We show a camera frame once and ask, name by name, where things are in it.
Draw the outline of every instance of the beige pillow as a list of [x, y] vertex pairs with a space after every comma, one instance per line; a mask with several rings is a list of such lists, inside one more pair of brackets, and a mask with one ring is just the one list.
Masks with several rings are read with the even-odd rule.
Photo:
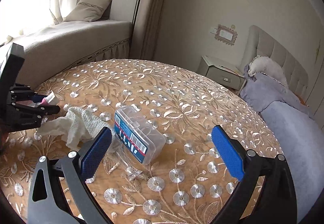
[[275, 79], [283, 86], [288, 88], [287, 79], [282, 70], [282, 67], [271, 58], [268, 57], [255, 57], [249, 64], [248, 74], [250, 77], [254, 76], [257, 72], [263, 73]]
[[93, 22], [101, 18], [111, 0], [80, 0], [64, 21]]

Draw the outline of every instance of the barcode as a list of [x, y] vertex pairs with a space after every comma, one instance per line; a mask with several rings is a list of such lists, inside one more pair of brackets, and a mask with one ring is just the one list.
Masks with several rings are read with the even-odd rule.
[[142, 144], [142, 142], [132, 133], [131, 135], [131, 141], [136, 145], [138, 149], [141, 150], [143, 154], [146, 152], [146, 146]]
[[118, 115], [115, 115], [115, 122], [120, 126], [120, 119]]

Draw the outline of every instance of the clear plastic box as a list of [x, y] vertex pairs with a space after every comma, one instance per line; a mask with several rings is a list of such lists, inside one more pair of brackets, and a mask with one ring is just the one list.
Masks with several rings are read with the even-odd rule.
[[166, 141], [132, 106], [115, 111], [115, 131], [122, 143], [143, 165], [148, 165], [160, 154]]

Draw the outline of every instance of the round table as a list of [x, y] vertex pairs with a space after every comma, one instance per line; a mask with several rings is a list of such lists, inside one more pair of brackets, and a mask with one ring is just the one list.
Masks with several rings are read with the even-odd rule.
[[[217, 124], [260, 156], [282, 153], [265, 122], [242, 99], [206, 77], [168, 64], [127, 59], [93, 62], [60, 73], [37, 89], [41, 94], [51, 90], [60, 99], [58, 116], [65, 115], [69, 106], [79, 106], [113, 125], [115, 110], [132, 105], [166, 137], [162, 152], [148, 166], [124, 150], [133, 166], [143, 171], [135, 180], [128, 181], [124, 169], [107, 156], [87, 180], [114, 223], [210, 223], [238, 182], [211, 142]], [[25, 220], [38, 158], [54, 159], [69, 152], [61, 137], [40, 137], [35, 132], [10, 133], [0, 158], [1, 188]], [[262, 182], [260, 178], [244, 215], [251, 213]], [[64, 179], [61, 184], [78, 216]], [[117, 204], [104, 195], [109, 192], [117, 194]]]

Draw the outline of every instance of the box label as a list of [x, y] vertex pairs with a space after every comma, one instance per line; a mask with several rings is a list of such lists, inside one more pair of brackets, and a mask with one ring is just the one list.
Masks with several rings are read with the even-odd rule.
[[117, 113], [115, 113], [115, 131], [120, 141], [125, 144], [138, 161], [143, 163], [147, 146], [134, 134]]

